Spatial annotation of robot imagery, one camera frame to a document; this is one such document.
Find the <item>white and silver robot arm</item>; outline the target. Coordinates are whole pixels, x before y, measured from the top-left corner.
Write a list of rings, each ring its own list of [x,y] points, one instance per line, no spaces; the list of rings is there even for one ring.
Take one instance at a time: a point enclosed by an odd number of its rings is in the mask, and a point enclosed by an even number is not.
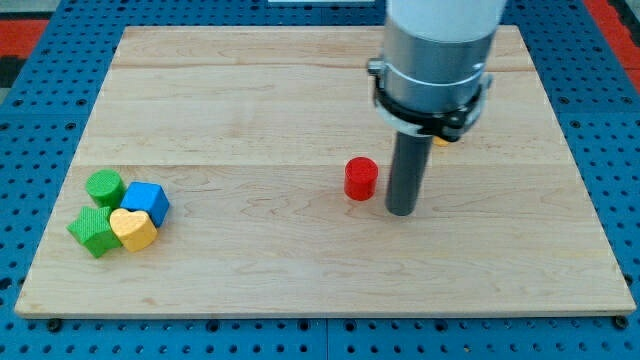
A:
[[[456,142],[480,117],[505,0],[388,0],[373,101],[397,132]]]

